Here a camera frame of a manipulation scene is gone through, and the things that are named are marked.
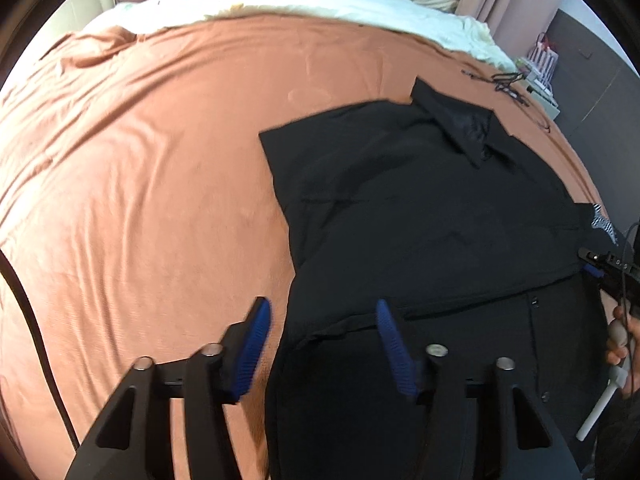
blue gripper pad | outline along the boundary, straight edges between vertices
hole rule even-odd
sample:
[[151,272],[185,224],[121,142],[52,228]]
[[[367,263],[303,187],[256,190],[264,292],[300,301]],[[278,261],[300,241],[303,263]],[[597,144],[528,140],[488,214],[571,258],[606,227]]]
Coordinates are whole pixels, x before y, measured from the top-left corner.
[[256,298],[246,319],[226,329],[220,342],[225,348],[223,387],[234,402],[251,387],[270,327],[271,304],[266,298]]
[[604,270],[598,269],[591,264],[585,264],[583,269],[586,270],[591,276],[594,276],[598,279],[604,277]]
[[398,391],[408,397],[416,397],[418,394],[418,386],[415,383],[416,365],[385,300],[378,300],[376,305],[376,323]]

metal screw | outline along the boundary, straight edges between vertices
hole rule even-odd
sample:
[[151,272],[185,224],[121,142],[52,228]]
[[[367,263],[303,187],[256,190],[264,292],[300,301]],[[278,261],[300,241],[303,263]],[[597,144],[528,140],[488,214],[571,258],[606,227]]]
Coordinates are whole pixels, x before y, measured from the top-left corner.
[[151,368],[153,363],[154,360],[151,357],[139,357],[136,359],[136,362],[133,363],[133,367],[136,370],[142,371]]
[[427,354],[433,357],[444,357],[449,353],[449,349],[444,345],[431,344],[427,346]]
[[495,364],[500,370],[513,370],[516,367],[516,363],[509,357],[500,357]]
[[222,352],[222,345],[220,343],[209,343],[207,345],[204,345],[200,350],[201,354],[208,357],[218,355],[220,352]]

white blanket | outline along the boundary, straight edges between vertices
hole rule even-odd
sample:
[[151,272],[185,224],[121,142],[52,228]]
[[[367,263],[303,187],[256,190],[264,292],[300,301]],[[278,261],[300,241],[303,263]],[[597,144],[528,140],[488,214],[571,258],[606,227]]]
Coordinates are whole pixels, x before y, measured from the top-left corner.
[[118,4],[84,30],[97,32],[119,25],[135,34],[149,34],[167,27],[264,12],[332,18],[415,34],[447,50],[466,52],[505,72],[516,70],[513,61],[495,44],[485,23],[421,7],[409,0],[147,0]]

human hand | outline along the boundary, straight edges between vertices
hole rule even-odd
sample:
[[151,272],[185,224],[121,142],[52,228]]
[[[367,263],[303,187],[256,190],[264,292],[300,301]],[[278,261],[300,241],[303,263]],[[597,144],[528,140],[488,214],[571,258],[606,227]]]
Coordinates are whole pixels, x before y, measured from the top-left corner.
[[[612,323],[623,323],[624,324],[624,310],[621,306],[617,306],[613,311],[613,317],[615,320]],[[627,314],[626,322],[628,323],[627,327],[631,337],[636,342],[636,348],[640,349],[638,346],[638,342],[640,341],[640,320],[632,317],[631,314]],[[613,339],[609,338],[607,341],[607,354],[606,360],[612,366],[619,365],[628,355],[628,350],[626,346],[619,346],[617,342],[613,341]],[[631,365],[631,370],[629,370],[629,377],[626,379],[625,387],[622,388],[622,396],[627,398],[631,395],[632,391],[632,383],[633,383],[633,393],[640,389],[640,352],[633,352],[633,363]]]

wall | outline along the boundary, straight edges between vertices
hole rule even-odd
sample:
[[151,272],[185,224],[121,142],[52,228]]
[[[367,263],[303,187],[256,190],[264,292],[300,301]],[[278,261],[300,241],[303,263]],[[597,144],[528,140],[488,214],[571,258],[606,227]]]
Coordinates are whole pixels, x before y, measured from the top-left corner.
[[551,81],[556,124],[580,156],[616,227],[640,216],[640,78],[609,45],[559,10],[548,29],[560,55]]
[[596,13],[593,12],[583,0],[562,0],[559,8],[598,36],[618,54],[636,74],[638,73],[613,34],[609,32],[605,24],[602,23]]

